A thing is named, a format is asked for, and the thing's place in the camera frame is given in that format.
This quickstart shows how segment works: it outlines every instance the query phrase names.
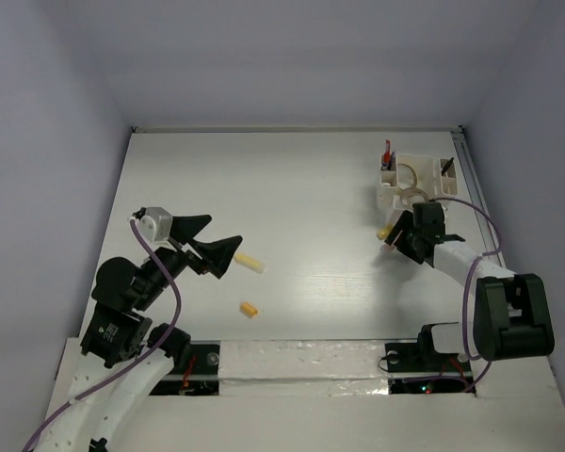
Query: gray wall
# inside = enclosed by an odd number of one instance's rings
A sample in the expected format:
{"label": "gray wall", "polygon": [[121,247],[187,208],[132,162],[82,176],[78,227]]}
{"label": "gray wall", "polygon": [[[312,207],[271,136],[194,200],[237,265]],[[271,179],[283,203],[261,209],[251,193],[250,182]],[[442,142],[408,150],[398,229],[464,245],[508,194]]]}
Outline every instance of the gray wall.
{"label": "gray wall", "polygon": [[536,0],[69,0],[134,125],[465,123]]}
{"label": "gray wall", "polygon": [[546,284],[565,400],[565,0],[546,0],[467,128],[507,262]]}
{"label": "gray wall", "polygon": [[0,451],[45,414],[129,138],[63,5],[0,0]]}

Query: wall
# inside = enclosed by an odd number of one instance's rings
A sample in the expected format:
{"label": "wall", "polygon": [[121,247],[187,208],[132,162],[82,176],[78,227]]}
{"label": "wall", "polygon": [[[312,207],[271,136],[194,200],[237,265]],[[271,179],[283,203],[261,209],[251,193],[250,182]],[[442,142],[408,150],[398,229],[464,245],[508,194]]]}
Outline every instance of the wall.
{"label": "wall", "polygon": [[129,127],[67,7],[0,0],[0,450],[78,333]]}
{"label": "wall", "polygon": [[536,0],[69,0],[134,125],[465,123]]}
{"label": "wall", "polygon": [[507,262],[544,279],[565,400],[565,0],[537,8],[467,139]]}

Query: yellow object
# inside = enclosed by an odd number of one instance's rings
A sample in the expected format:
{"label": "yellow object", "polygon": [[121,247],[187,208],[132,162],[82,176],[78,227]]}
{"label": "yellow object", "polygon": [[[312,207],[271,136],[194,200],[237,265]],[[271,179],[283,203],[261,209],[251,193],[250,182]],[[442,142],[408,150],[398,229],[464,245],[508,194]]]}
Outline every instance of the yellow object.
{"label": "yellow object", "polygon": [[242,252],[238,252],[234,255],[234,261],[249,270],[253,270],[255,273],[262,274],[266,269],[266,265]]}
{"label": "yellow object", "polygon": [[387,235],[389,235],[389,233],[392,231],[392,229],[394,229],[394,226],[388,225],[385,226],[384,228],[381,228],[377,231],[377,239],[379,240],[385,240],[387,238]]}
{"label": "yellow object", "polygon": [[246,315],[249,318],[253,318],[259,313],[259,311],[257,310],[257,308],[254,308],[253,306],[248,304],[246,301],[244,301],[244,302],[241,303],[241,313],[243,313],[244,315]]}

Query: white table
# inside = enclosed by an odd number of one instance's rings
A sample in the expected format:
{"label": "white table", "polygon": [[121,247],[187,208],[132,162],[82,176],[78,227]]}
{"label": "white table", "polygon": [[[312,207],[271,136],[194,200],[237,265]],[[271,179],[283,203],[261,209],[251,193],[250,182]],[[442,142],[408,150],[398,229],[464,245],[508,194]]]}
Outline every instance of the white table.
{"label": "white table", "polygon": [[[457,156],[444,132],[132,135],[99,264],[118,255],[140,264],[127,218],[163,206],[211,214],[200,240],[241,234],[240,250],[267,265],[263,275],[232,264],[220,281],[190,270],[178,278],[178,326],[194,340],[412,338],[424,324],[457,321],[458,284],[379,253],[375,182],[386,138],[398,152]],[[447,230],[484,250],[470,209],[450,205]],[[240,314],[243,300],[260,314]],[[166,291],[147,315],[158,324],[172,311]],[[76,353],[70,347],[63,362]],[[59,384],[70,377],[61,369]],[[545,359],[495,363],[477,390],[478,398],[150,397],[123,450],[565,450],[565,411]]]}

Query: yellow eraser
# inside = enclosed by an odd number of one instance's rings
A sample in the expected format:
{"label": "yellow eraser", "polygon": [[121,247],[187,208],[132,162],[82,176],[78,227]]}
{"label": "yellow eraser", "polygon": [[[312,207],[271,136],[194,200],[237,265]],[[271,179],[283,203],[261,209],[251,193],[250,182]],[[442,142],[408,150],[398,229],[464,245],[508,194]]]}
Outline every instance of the yellow eraser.
{"label": "yellow eraser", "polygon": [[242,252],[238,252],[234,255],[234,261],[249,270],[253,270],[255,273],[264,273],[266,269],[266,265],[258,261],[257,259],[253,259],[252,257],[248,256],[247,254],[243,254]]}
{"label": "yellow eraser", "polygon": [[389,235],[389,233],[392,231],[392,229],[394,229],[394,226],[385,226],[384,228],[379,229],[377,231],[377,239],[385,240],[387,238],[387,235]]}
{"label": "yellow eraser", "polygon": [[241,303],[241,313],[243,313],[247,317],[253,318],[258,314],[258,312],[259,311],[257,310],[257,308],[254,308],[253,306],[248,304],[246,301],[243,301]]}

